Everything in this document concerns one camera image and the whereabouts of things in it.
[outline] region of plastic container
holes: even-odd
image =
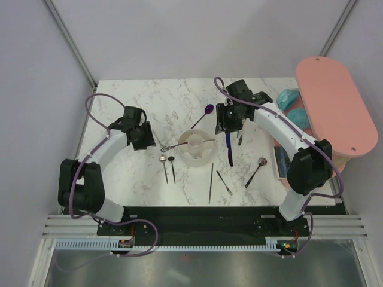
[[[192,129],[184,132],[178,138],[178,144],[187,142],[178,147],[182,161],[192,167],[207,164],[212,158],[215,145],[214,141],[204,142],[208,139],[214,139],[214,137],[204,130]]]

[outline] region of purple spoon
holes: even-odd
[[[203,114],[203,116],[197,121],[197,123],[199,123],[199,121],[201,120],[201,119],[203,119],[203,117],[204,116],[206,116],[206,115],[208,115],[208,114],[211,114],[211,112],[214,110],[214,106],[210,103],[209,105],[207,105],[206,107],[205,107],[205,113]],[[197,123],[195,123],[190,129],[193,129],[196,125],[197,125]]]

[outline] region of marble table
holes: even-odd
[[[237,79],[224,79],[228,85]],[[275,99],[286,88],[297,88],[294,78],[246,78],[254,92],[264,91]],[[164,145],[175,144],[182,132],[203,115],[204,107],[225,101],[212,79],[180,80],[117,80],[100,81],[98,93],[111,94],[125,105],[146,111],[148,121]],[[109,125],[123,115],[122,107],[106,97],[96,97],[92,114]],[[215,110],[196,128],[214,135]],[[89,119],[81,143],[80,154],[87,152],[103,137],[105,130]],[[106,195],[112,201],[126,206],[208,206],[211,163],[214,162],[210,206],[276,206],[280,205],[287,188],[276,177],[273,159],[273,139],[255,123],[244,124],[242,145],[238,146],[236,133],[232,133],[234,166],[227,159],[226,138],[216,135],[216,156],[203,167],[184,164],[177,150],[166,156],[175,157],[176,183],[173,182],[171,164],[166,162],[169,184],[166,184],[163,165],[159,161],[160,145],[146,151],[134,151],[130,146],[118,153],[103,172]],[[257,172],[248,188],[244,185],[255,171],[259,157],[268,164]],[[230,196],[215,170],[218,170],[233,192]],[[327,182],[319,192],[331,194]],[[333,199],[314,197],[310,205],[334,205]]]

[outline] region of utensil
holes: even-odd
[[[230,133],[226,134],[226,146],[227,146],[227,158],[229,159],[230,166],[233,167],[232,141],[230,139]]]
[[[212,142],[212,141],[215,141],[215,139],[205,139],[204,141],[202,142]],[[187,142],[181,142],[179,143],[178,145],[170,145],[170,146],[164,146],[162,149],[161,149],[161,152],[167,152],[167,151],[170,151],[171,149],[173,148],[176,148],[180,145],[186,145]]]
[[[174,157],[168,157],[168,161],[170,161],[172,163],[173,179],[174,179],[174,183],[175,183],[175,175],[174,175],[174,167],[173,167]]]
[[[168,174],[166,173],[166,167],[165,167],[166,156],[165,156],[165,155],[161,155],[161,156],[160,156],[160,161],[162,162],[162,164],[163,164],[163,170],[165,171],[166,183],[168,183]]]
[[[210,204],[210,198],[211,198],[211,186],[212,186],[212,183],[213,183],[213,168],[214,168],[214,163],[211,164],[209,204]]]
[[[156,139],[158,140],[158,143],[160,144],[161,148],[163,148],[163,144],[160,142],[156,132],[154,130],[151,130],[153,132],[153,135],[156,137]]]
[[[218,175],[218,176],[220,177],[220,179],[222,180],[223,184],[225,185],[227,192],[230,194],[230,196],[232,196],[232,195],[233,195],[232,191],[230,190],[229,187],[227,187],[227,185],[226,185],[225,182],[223,181],[223,178],[222,178],[222,176],[220,175],[220,173],[219,173],[217,170],[216,170],[216,172],[217,172],[217,175]]]
[[[238,132],[237,132],[237,138],[239,137],[239,141],[238,141],[238,145],[240,146],[240,145],[242,145],[242,134],[243,134],[244,132],[243,132],[243,130],[239,130]]]
[[[249,186],[250,182],[253,180],[254,175],[256,175],[256,172],[258,171],[258,169],[261,166],[265,166],[266,163],[268,163],[268,161],[265,158],[263,158],[263,157],[259,158],[259,160],[258,160],[258,167],[257,167],[256,171],[253,173],[253,175],[250,177],[250,179],[246,182],[245,188],[247,188]]]
[[[201,119],[203,119],[203,117],[204,116],[206,116],[206,115],[208,115],[208,114],[211,114],[211,112],[214,110],[214,106],[210,103],[209,105],[207,105],[206,107],[205,107],[205,113],[203,114],[203,116],[199,119],[199,120],[197,120],[197,123],[199,123],[199,121],[201,120]],[[195,123],[190,129],[193,129],[196,125],[197,125],[197,123]]]

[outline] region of silver fork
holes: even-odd
[[[223,184],[225,185],[227,192],[230,194],[230,196],[233,196],[232,191],[230,190],[229,187],[227,187],[227,185],[226,185],[225,182],[223,181],[223,178],[222,178],[222,176],[220,175],[220,173],[219,173],[217,170],[216,170],[216,172],[217,172],[217,175],[218,175],[218,176],[220,177],[220,179],[222,180]]]

